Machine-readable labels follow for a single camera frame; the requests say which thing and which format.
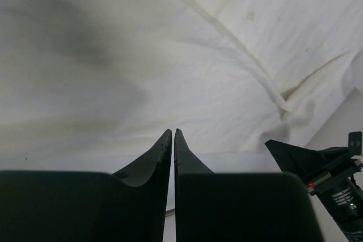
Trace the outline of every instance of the cable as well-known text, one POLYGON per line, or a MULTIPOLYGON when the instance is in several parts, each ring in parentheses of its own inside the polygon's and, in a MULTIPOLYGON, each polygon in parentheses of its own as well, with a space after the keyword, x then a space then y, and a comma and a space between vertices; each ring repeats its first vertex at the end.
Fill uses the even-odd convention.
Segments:
POLYGON ((168 216, 172 216, 172 215, 175 215, 175 208, 174 209, 170 209, 170 210, 167 210, 165 212, 165 217, 167 218, 168 216))

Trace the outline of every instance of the black cylinder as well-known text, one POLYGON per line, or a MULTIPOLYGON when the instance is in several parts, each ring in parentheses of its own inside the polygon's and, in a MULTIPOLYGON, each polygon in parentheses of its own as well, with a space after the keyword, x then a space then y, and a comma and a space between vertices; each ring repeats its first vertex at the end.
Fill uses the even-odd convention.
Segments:
POLYGON ((363 241, 362 190, 346 179, 316 194, 349 242, 363 241))

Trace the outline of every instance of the white wall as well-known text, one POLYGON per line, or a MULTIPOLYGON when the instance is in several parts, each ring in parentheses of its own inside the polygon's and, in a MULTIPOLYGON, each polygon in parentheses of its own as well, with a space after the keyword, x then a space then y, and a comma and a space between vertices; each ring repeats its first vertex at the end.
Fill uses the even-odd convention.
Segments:
MULTIPOLYGON (((348 96, 306 147, 319 150, 347 146, 348 134, 352 131, 363 131, 363 95, 358 90, 348 96)), ((363 173, 357 173, 355 177, 363 186, 363 173)), ((313 197, 312 201, 326 242, 347 241, 319 200, 313 197)))

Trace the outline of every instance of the white fabric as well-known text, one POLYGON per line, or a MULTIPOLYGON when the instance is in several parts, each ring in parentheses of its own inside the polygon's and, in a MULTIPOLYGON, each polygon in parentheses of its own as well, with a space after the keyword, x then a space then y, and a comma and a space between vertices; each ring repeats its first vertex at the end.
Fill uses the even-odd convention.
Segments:
POLYGON ((288 141, 346 95, 360 5, 4 0, 0 167, 88 169, 143 153, 168 128, 196 154, 288 141))

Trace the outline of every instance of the red component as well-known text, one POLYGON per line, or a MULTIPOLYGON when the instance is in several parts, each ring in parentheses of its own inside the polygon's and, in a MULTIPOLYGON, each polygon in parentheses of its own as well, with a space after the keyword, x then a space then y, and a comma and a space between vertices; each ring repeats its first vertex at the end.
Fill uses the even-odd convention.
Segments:
POLYGON ((312 188, 316 188, 316 184, 314 182, 311 182, 309 183, 306 188, 309 188, 309 187, 312 187, 312 188))

